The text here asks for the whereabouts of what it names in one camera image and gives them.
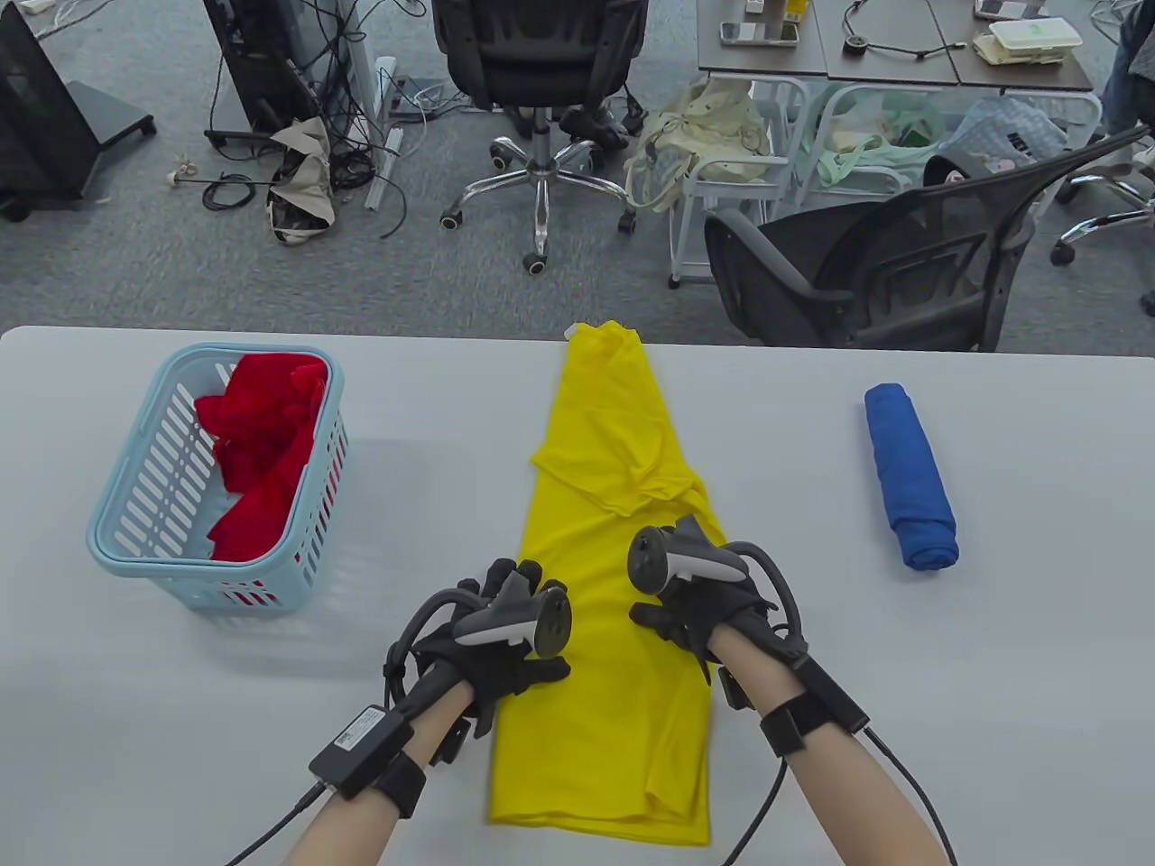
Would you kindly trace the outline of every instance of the hand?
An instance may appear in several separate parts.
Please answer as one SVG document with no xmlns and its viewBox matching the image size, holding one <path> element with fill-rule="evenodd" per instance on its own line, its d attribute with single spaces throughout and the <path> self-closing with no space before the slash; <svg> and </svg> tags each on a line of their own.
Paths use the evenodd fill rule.
<svg viewBox="0 0 1155 866">
<path fill-rule="evenodd" d="M 673 580 L 657 597 L 661 604 L 638 602 L 629 609 L 629 619 L 642 628 L 657 632 L 662 640 L 693 652 L 707 682 L 710 672 L 706 663 L 718 660 L 708 648 L 714 629 L 743 611 L 753 610 L 765 617 L 767 611 L 778 610 L 776 604 L 758 593 L 750 577 L 740 583 Z"/>
<path fill-rule="evenodd" d="M 512 559 L 499 559 L 485 575 L 482 597 L 495 598 L 501 584 L 514 570 L 529 581 L 531 592 L 537 591 L 542 581 L 542 567 L 537 562 L 526 560 L 519 566 Z M 457 585 L 470 592 L 478 591 L 475 580 L 464 580 Z M 453 625 L 468 613 L 471 611 L 459 606 L 448 622 L 413 644 L 413 656 L 420 673 L 434 662 L 445 662 L 472 687 L 474 703 L 464 715 L 478 719 L 474 736 L 480 737 L 490 730 L 497 701 L 520 695 L 539 682 L 564 680 L 569 675 L 569 664 L 560 656 L 547 660 L 527 659 L 531 651 L 527 641 L 515 645 L 501 642 L 463 647 L 453 640 Z"/>
</svg>

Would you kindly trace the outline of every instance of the label sticker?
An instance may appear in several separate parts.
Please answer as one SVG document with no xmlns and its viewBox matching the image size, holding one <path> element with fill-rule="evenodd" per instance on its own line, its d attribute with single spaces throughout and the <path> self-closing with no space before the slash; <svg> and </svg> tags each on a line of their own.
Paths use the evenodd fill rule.
<svg viewBox="0 0 1155 866">
<path fill-rule="evenodd" d="M 349 727 L 341 732 L 341 736 L 333 741 L 333 745 L 337 748 L 343 748 L 345 752 L 352 752 L 353 746 L 365 739 L 365 734 L 372 731 L 382 718 L 385 718 L 383 710 L 379 710 L 377 707 L 366 707 L 365 711 L 355 718 Z"/>
</svg>

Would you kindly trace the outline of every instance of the laundry basket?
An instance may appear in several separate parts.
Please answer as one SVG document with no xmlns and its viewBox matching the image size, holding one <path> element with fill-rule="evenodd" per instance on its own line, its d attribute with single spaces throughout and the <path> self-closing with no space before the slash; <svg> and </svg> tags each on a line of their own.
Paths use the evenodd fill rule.
<svg viewBox="0 0 1155 866">
<path fill-rule="evenodd" d="M 224 488 L 194 402 L 223 394 L 246 354 L 282 352 L 313 356 L 329 368 L 313 453 L 277 545 L 251 562 L 215 562 L 209 530 L 238 497 Z M 152 581 L 192 609 L 256 615 L 298 610 L 312 595 L 333 525 L 348 448 L 343 387 L 341 367 L 316 349 L 202 343 L 177 352 L 152 380 L 92 517 L 92 557 L 114 575 Z"/>
</svg>

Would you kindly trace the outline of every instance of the red cloth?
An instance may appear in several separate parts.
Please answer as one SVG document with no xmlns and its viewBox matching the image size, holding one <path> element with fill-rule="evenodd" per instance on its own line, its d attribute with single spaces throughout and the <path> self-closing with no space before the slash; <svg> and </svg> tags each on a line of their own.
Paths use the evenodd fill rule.
<svg viewBox="0 0 1155 866">
<path fill-rule="evenodd" d="M 248 562 L 281 540 L 328 376 L 307 354 L 246 354 L 222 396 L 196 401 L 201 426 L 217 438 L 225 490 L 241 494 L 209 532 L 213 559 Z"/>
</svg>

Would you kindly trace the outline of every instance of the desk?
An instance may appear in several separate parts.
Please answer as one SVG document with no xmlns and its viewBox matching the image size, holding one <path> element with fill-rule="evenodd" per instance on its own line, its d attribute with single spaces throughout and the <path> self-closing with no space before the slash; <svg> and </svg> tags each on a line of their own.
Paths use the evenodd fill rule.
<svg viewBox="0 0 1155 866">
<path fill-rule="evenodd" d="M 944 42 L 966 42 L 967 47 L 951 52 L 959 83 L 963 87 L 1008 88 L 1015 90 L 1067 90 L 1089 92 L 1095 89 L 1075 58 L 1053 65 L 991 66 L 975 52 L 970 40 L 985 33 L 991 22 L 974 14 L 974 0 L 926 0 L 938 22 Z M 1072 22 L 1078 29 L 1082 22 Z"/>
<path fill-rule="evenodd" d="M 833 81 L 878 84 L 930 84 L 954 87 L 959 83 L 946 52 L 918 60 L 909 54 L 870 50 L 860 57 L 842 53 L 845 39 L 842 15 L 849 0 L 812 0 L 807 16 L 818 18 L 826 54 L 827 76 Z M 926 0 L 873 0 L 850 20 L 855 32 L 871 42 L 921 51 L 942 44 L 934 16 Z"/>
<path fill-rule="evenodd" d="M 191 342 L 296 342 L 344 367 L 350 436 L 327 576 L 300 615 L 214 626 L 99 570 L 84 528 L 156 367 Z M 960 860 L 1142 864 L 1155 361 L 650 346 L 732 538 L 765 546 L 822 664 L 927 789 Z M 225 861 L 380 696 L 433 590 L 517 551 L 558 343 L 21 328 L 0 339 L 0 863 Z M 962 559 L 900 561 L 862 396 L 914 395 Z M 766 794 L 752 714 L 715 689 L 714 850 L 482 822 L 489 744 L 435 768 L 395 864 L 701 866 Z M 280 864 L 304 822 L 252 859 Z M 835 864 L 788 782 L 744 864 Z"/>
<path fill-rule="evenodd" d="M 745 6 L 745 0 L 698 0 L 699 69 L 737 74 L 762 70 L 774 75 L 826 75 L 826 57 L 814 15 L 806 15 L 798 25 L 798 45 L 792 48 L 723 45 L 720 36 L 722 22 L 746 21 Z"/>
<path fill-rule="evenodd" d="M 966 42 L 967 47 L 916 60 L 885 51 L 842 53 L 842 14 L 849 0 L 811 0 L 796 48 L 722 45 L 718 25 L 744 21 L 743 0 L 698 0 L 698 68 L 758 76 L 821 76 L 858 83 L 993 87 L 1021 90 L 1090 91 L 1074 58 L 1057 66 L 991 66 L 970 46 L 990 22 L 974 16 L 971 0 L 873 0 L 858 10 L 856 32 L 909 48 Z M 1073 22 L 1078 28 L 1079 21 Z"/>
</svg>

